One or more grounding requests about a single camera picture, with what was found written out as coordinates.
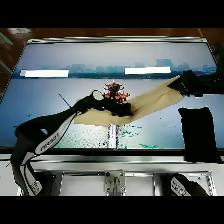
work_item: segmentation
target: display screen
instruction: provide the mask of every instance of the display screen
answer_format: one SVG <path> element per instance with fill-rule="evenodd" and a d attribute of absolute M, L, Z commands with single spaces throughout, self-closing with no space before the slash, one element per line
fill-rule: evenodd
<path fill-rule="evenodd" d="M 127 68 L 168 67 L 168 73 L 126 74 Z M 156 88 L 184 70 L 211 74 L 216 63 L 206 43 L 119 42 L 28 44 L 13 72 L 0 104 L 0 146 L 14 147 L 14 131 L 35 117 L 68 109 L 105 84 L 122 84 L 127 100 Z M 27 77 L 26 71 L 62 70 L 63 77 Z M 216 143 L 224 148 L 224 96 L 185 97 L 172 106 L 125 125 L 105 127 L 71 123 L 55 148 L 108 148 L 111 128 L 117 149 L 183 149 L 178 108 L 209 107 L 214 118 Z"/>

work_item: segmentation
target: wooden floor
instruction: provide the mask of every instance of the wooden floor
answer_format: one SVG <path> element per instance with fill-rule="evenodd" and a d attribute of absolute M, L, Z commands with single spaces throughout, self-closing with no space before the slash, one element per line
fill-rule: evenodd
<path fill-rule="evenodd" d="M 14 69 L 27 40 L 31 38 L 75 36 L 196 36 L 206 37 L 212 47 L 215 41 L 224 44 L 224 28 L 0 28 L 0 32 L 13 42 L 0 44 L 0 60 Z M 8 82 L 0 70 L 0 93 Z"/>

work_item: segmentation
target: black cloth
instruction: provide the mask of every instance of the black cloth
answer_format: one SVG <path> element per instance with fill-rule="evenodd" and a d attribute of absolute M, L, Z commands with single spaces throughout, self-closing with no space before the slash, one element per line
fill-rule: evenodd
<path fill-rule="evenodd" d="M 180 108 L 187 162 L 222 163 L 214 133 L 213 117 L 208 107 Z"/>

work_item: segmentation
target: tan fabric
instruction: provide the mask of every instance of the tan fabric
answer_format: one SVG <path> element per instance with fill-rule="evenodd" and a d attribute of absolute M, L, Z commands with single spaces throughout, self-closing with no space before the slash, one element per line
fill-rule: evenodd
<path fill-rule="evenodd" d="M 118 117 L 112 116 L 108 110 L 98 111 L 90 109 L 85 114 L 77 116 L 74 119 L 74 123 L 99 126 L 109 126 L 110 124 L 122 125 L 131 123 L 155 111 L 162 110 L 183 99 L 183 96 L 178 91 L 167 86 L 178 78 L 179 76 L 169 79 L 155 89 L 128 100 L 127 102 L 131 104 L 131 110 L 134 113 L 133 116 Z"/>

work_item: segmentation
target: screen bezel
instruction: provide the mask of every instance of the screen bezel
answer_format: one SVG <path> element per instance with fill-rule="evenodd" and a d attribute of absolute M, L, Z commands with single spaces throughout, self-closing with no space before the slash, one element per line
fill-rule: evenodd
<path fill-rule="evenodd" d="M 209 51 L 216 63 L 215 56 L 209 46 L 206 38 L 201 37 L 167 37 L 167 36 L 106 36 L 106 37 L 65 37 L 65 38 L 44 38 L 44 39 L 30 39 L 24 46 L 16 66 L 13 69 L 11 77 L 6 85 L 3 92 L 0 104 L 4 98 L 5 92 L 7 91 L 8 85 L 12 79 L 13 73 L 20 61 L 20 58 L 24 52 L 24 49 L 29 44 L 57 44 L 57 43 L 123 43 L 123 42 L 169 42 L 169 43 L 205 43 L 207 44 Z M 14 147 L 0 147 L 0 154 L 12 153 Z M 224 149 L 218 148 L 220 156 L 224 156 Z M 46 155 L 121 155 L 121 156 L 183 156 L 184 149 L 91 149 L 91 148 L 52 148 L 45 152 Z"/>

